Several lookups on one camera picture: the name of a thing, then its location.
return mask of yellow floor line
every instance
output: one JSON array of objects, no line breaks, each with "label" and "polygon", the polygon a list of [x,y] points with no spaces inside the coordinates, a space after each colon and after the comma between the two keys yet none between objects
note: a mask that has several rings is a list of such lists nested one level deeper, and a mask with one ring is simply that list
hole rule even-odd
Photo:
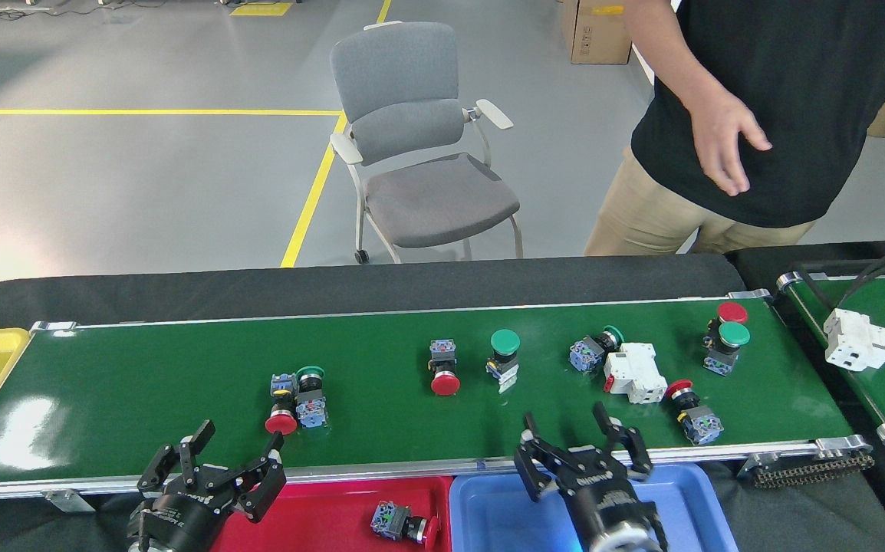
[{"label": "yellow floor line", "polygon": [[377,22],[384,22],[384,19],[387,17],[387,9],[391,7],[391,0],[384,0],[384,4],[382,6],[382,11],[378,14]]},{"label": "yellow floor line", "polygon": [[324,109],[0,109],[0,115],[292,115],[340,116]]},{"label": "yellow floor line", "polygon": [[[334,128],[334,132],[342,133],[346,126],[347,115],[341,113],[340,118],[337,119],[337,126]],[[330,168],[333,164],[334,148],[328,143],[327,152],[324,153],[323,161],[320,163],[320,169],[317,169],[316,178],[313,178],[313,186],[310,188],[309,195],[306,196],[306,204],[303,205],[303,210],[299,213],[299,220],[296,222],[295,230],[292,231],[292,237],[289,238],[289,245],[285,248],[285,255],[282,255],[280,268],[292,268],[296,265],[299,249],[303,247],[306,231],[309,230],[310,221],[313,220],[313,212],[316,211],[317,203],[320,202],[320,194],[323,193],[324,185],[327,184],[327,176],[330,175]]]}]

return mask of gray floor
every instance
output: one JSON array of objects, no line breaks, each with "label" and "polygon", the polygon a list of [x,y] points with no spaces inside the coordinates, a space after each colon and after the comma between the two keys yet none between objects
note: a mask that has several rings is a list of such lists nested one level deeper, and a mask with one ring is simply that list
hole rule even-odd
[{"label": "gray floor", "polygon": [[[158,9],[0,21],[0,109],[338,110],[331,46],[376,21],[382,6],[305,0],[281,18],[233,18],[209,0],[169,0]],[[559,9],[554,0],[393,0],[387,14],[452,25],[461,98],[491,99],[516,123],[504,133],[491,126],[488,136],[495,171],[520,196],[532,258],[581,254],[650,97],[636,64],[570,65]],[[334,123],[0,115],[0,280],[279,266]],[[461,146],[479,150],[473,133]],[[296,266],[354,263],[354,204],[347,169],[334,162]],[[870,139],[845,192],[804,241],[882,238],[885,140]],[[373,261],[390,261],[370,230],[366,246]],[[473,252],[513,256],[512,230],[505,223],[474,238]],[[401,255],[452,261],[463,251]]]}]

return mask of hand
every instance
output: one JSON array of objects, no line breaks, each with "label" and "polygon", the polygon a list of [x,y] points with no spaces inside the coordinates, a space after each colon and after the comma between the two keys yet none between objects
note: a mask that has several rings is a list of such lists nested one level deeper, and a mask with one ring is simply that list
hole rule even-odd
[{"label": "hand", "polygon": [[689,112],[695,151],[706,177],[728,195],[748,191],[748,178],[739,160],[739,134],[746,136],[759,151],[773,147],[755,122],[755,116],[724,88],[697,102]]}]

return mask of chair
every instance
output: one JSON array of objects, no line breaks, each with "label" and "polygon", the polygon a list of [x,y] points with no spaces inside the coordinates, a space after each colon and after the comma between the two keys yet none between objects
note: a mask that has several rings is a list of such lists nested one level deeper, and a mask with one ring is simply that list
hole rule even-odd
[{"label": "chair", "polygon": [[[398,248],[428,248],[463,240],[510,219],[515,252],[523,258],[514,218],[520,203],[491,171],[491,153],[478,119],[499,129],[513,123],[494,104],[479,100],[463,109],[457,100],[456,33],[439,22],[370,25],[334,46],[331,66],[349,126],[331,145],[357,189],[354,257],[364,265],[364,219],[398,263]],[[409,151],[449,146],[470,123],[482,141],[484,160],[469,153],[446,155],[365,179],[367,167]]]}]

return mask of chair backrest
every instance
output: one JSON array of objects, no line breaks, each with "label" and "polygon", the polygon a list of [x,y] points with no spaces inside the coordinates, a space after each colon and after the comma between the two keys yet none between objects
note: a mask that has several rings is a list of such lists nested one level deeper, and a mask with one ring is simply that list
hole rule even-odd
[{"label": "chair backrest", "polygon": [[362,165],[463,136],[449,25],[400,22],[358,32],[334,46],[331,67]]}]

